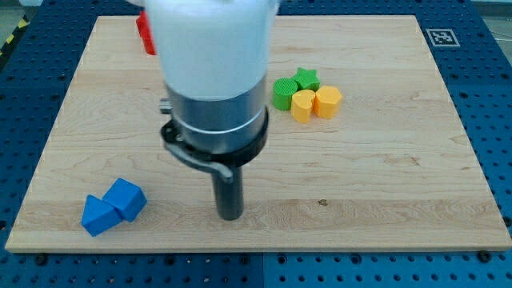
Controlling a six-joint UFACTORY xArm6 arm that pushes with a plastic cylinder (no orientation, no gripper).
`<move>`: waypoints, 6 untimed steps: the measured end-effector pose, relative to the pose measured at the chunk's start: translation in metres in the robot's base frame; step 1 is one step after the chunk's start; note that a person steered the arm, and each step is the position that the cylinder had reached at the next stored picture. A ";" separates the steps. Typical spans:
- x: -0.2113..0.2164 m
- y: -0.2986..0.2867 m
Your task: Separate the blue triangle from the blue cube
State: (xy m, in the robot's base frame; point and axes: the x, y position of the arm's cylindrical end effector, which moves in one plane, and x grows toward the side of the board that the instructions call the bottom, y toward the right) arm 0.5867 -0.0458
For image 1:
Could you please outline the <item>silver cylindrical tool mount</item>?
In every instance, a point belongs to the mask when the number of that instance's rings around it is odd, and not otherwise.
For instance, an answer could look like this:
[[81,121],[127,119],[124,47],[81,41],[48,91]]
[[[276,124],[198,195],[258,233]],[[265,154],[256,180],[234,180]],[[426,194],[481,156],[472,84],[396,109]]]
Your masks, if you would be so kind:
[[170,120],[161,128],[165,148],[180,162],[226,184],[265,145],[266,80],[231,98],[198,100],[170,87],[159,102]]

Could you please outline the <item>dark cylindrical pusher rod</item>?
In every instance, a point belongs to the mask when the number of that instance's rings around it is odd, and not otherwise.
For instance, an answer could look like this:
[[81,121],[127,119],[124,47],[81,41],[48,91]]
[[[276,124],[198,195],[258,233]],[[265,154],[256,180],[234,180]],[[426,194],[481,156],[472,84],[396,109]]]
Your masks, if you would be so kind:
[[242,168],[231,166],[232,182],[213,174],[212,183],[218,216],[227,221],[241,217],[244,211]]

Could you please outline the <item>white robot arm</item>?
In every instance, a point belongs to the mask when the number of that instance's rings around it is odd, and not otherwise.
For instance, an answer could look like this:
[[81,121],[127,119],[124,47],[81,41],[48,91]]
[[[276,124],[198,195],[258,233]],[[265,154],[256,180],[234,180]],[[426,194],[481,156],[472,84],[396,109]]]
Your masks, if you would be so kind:
[[167,96],[165,148],[210,174],[217,213],[244,211],[242,168],[266,144],[270,32],[280,3],[264,0],[144,0]]

